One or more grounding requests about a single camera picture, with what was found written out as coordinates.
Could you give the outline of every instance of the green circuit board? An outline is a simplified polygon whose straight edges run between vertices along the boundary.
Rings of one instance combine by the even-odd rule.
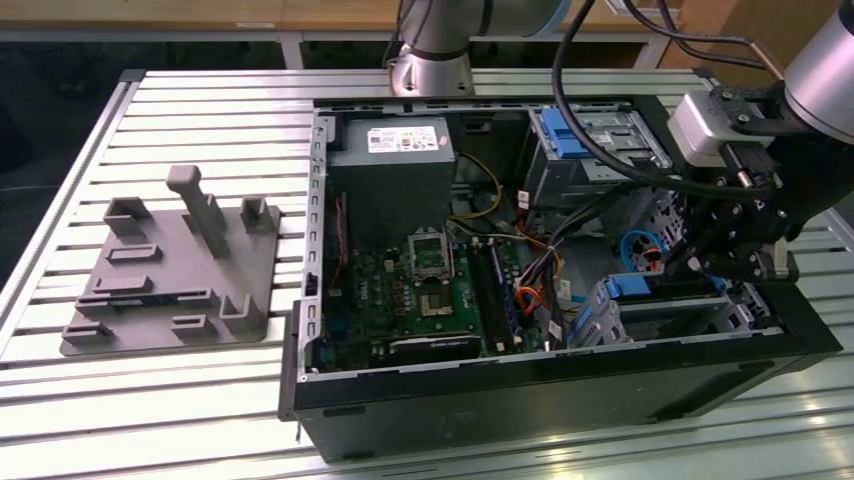
[[[350,256],[344,287],[324,300],[323,342],[318,345],[316,363],[324,371],[374,368],[372,359],[383,345],[424,337],[478,336],[484,338],[484,326],[476,301],[466,243],[448,249],[452,265],[447,275],[422,278],[415,269],[444,264],[439,243],[426,243],[410,258],[408,245],[378,250],[354,250]],[[500,272],[512,282],[520,274],[515,247],[496,246]],[[522,343],[508,346],[507,353],[534,351],[539,347],[536,329],[520,329]],[[480,356],[490,356],[482,344]]]

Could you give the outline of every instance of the screw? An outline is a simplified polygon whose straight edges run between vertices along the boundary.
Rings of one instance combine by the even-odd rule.
[[[689,263],[687,263],[687,265],[689,265],[689,268],[690,268],[691,270],[694,270],[695,272],[699,272],[699,271],[701,271],[699,260],[697,259],[697,257],[691,257],[691,258],[689,258]]]

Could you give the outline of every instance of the floor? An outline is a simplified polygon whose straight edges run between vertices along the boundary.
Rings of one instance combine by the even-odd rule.
[[[375,68],[384,46],[382,42],[306,44],[306,66]],[[543,44],[479,44],[472,64],[544,67],[552,48]],[[626,62],[633,55],[625,52]],[[606,66],[597,64],[594,45],[579,47],[574,60],[573,66]],[[119,75],[128,68],[268,69],[284,65],[272,43],[0,44],[0,285],[41,221]],[[9,131],[9,123],[19,132]],[[9,138],[23,138],[32,146],[31,158],[16,168],[9,168],[16,161]],[[839,210],[854,220],[854,197],[842,202]]]

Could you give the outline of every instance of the blue wire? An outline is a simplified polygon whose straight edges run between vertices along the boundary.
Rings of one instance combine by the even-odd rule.
[[[619,254],[623,259],[623,265],[626,266],[626,270],[629,270],[630,272],[638,271],[638,269],[635,268],[635,264],[631,262],[631,258],[629,256],[630,240],[637,235],[643,235],[647,238],[650,238],[653,240],[653,243],[658,247],[658,249],[662,251],[662,253],[667,252],[667,247],[665,246],[665,243],[658,238],[658,235],[655,235],[653,232],[647,232],[646,230],[630,230],[629,232],[626,232],[626,235],[623,235],[623,240],[619,242]]]

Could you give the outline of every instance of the gray plastic holder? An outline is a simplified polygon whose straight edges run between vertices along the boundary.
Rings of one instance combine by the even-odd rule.
[[[63,355],[266,337],[279,209],[263,198],[220,209],[200,179],[195,165],[170,171],[167,186],[186,211],[150,211],[139,198],[109,203],[111,233],[63,331]]]

